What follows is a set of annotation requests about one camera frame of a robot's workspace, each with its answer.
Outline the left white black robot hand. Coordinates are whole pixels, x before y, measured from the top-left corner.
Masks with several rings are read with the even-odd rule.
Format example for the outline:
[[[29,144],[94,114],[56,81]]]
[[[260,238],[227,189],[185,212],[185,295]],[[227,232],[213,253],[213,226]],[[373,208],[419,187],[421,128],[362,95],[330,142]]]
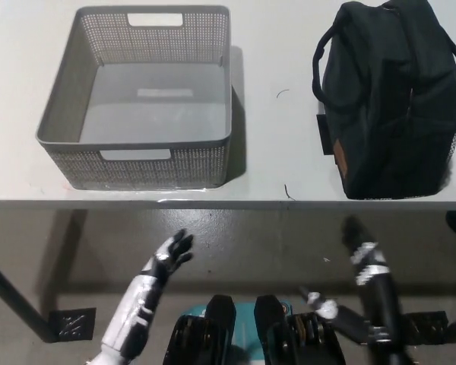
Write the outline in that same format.
[[[181,229],[160,245],[142,268],[141,274],[156,278],[165,285],[170,276],[185,262],[193,258],[194,236]]]

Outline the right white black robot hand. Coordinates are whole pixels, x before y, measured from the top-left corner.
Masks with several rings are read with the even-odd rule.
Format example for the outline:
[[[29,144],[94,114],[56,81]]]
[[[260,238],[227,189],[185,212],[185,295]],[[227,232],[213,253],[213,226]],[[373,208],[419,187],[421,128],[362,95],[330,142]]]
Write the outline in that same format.
[[[377,239],[356,216],[344,220],[342,243],[350,255],[357,286],[367,285],[376,276],[390,274]]]

